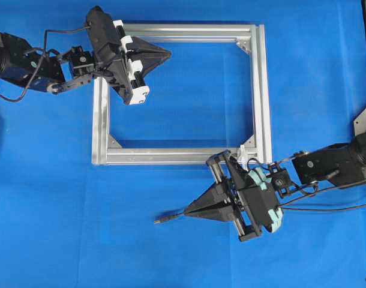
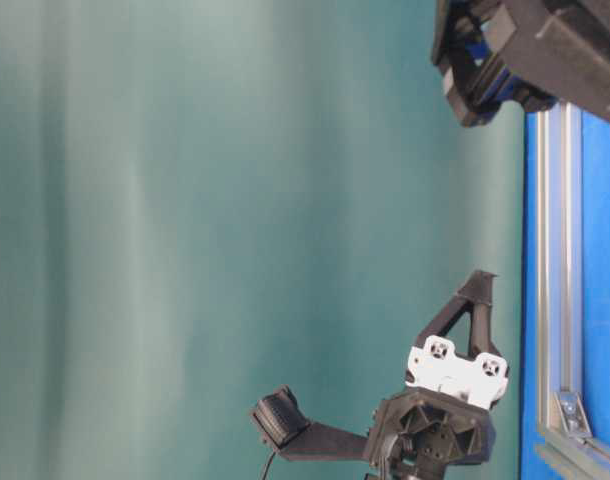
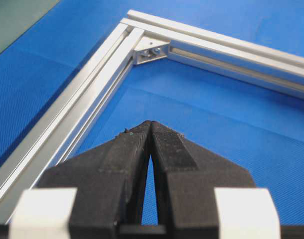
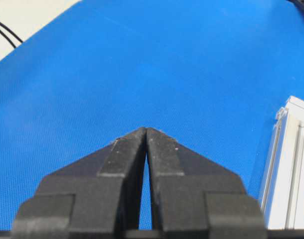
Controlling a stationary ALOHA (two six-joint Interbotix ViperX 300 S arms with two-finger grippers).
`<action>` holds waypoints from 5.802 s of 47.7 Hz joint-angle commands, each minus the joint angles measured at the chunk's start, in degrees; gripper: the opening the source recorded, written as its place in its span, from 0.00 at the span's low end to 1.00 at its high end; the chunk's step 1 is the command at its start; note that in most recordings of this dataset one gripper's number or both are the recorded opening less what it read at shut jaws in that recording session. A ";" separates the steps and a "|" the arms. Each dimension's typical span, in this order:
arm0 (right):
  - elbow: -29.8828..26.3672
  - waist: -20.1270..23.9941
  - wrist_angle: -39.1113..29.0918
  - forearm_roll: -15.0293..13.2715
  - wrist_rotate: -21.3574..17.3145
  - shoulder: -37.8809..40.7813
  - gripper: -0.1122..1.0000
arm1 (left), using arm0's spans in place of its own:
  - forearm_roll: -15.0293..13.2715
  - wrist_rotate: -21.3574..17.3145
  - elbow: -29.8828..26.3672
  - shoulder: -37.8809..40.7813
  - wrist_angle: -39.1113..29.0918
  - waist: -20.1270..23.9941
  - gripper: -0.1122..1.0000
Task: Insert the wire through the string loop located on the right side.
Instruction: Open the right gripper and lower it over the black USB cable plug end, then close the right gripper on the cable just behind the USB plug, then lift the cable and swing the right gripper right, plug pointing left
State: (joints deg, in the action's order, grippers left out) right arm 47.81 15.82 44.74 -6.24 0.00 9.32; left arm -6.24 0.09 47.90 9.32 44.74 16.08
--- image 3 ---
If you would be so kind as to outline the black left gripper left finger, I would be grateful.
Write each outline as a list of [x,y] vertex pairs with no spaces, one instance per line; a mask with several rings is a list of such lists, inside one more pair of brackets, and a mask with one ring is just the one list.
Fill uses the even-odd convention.
[[72,232],[116,232],[119,223],[141,222],[150,126],[151,121],[144,121],[44,171],[38,188],[77,188]]

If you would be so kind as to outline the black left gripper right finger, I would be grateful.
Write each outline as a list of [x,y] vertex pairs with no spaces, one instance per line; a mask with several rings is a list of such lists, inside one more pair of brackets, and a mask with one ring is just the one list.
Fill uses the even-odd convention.
[[256,186],[246,169],[157,121],[151,140],[158,221],[171,231],[217,231],[214,188]]

